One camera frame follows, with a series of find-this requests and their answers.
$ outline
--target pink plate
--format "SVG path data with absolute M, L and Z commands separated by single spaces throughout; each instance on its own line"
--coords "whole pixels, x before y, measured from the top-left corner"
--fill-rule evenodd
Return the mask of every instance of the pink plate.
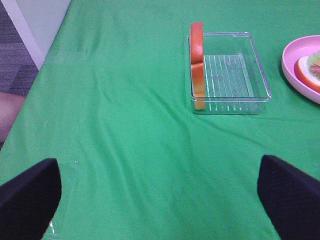
M 290 42 L 282 53 L 282 71 L 288 82 L 302 95 L 320 104 L 320 93 L 312 90 L 296 78 L 294 65 L 302 56 L 320 51 L 320 35 L 304 36 Z

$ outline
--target clear plastic container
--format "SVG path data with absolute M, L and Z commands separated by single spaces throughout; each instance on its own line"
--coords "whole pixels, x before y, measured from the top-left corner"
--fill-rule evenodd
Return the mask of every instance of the clear plastic container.
M 190 59 L 190 36 L 188 36 Z M 271 92 L 248 32 L 203 34 L 205 96 L 196 97 L 191 82 L 195 114 L 259 114 Z M 196 102 L 205 102 L 197 110 Z

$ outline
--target white wall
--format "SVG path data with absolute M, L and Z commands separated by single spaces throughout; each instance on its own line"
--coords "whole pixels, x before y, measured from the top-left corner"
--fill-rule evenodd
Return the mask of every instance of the white wall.
M 1 0 L 40 69 L 71 0 Z

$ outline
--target green tablecloth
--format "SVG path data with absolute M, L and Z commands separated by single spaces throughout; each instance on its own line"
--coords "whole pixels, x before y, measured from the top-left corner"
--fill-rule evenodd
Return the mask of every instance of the green tablecloth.
M 263 154 L 320 179 L 320 107 L 281 55 L 319 34 L 320 2 L 73 0 L 0 152 L 0 183 L 57 158 L 45 239 L 279 239 L 257 195 Z M 259 115 L 196 115 L 190 24 L 250 32 L 272 92 Z

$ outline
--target gray carpet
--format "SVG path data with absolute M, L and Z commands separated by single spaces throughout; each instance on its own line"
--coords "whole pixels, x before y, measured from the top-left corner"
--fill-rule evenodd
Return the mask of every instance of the gray carpet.
M 34 61 L 0 1 L 0 92 L 25 97 L 37 74 Z

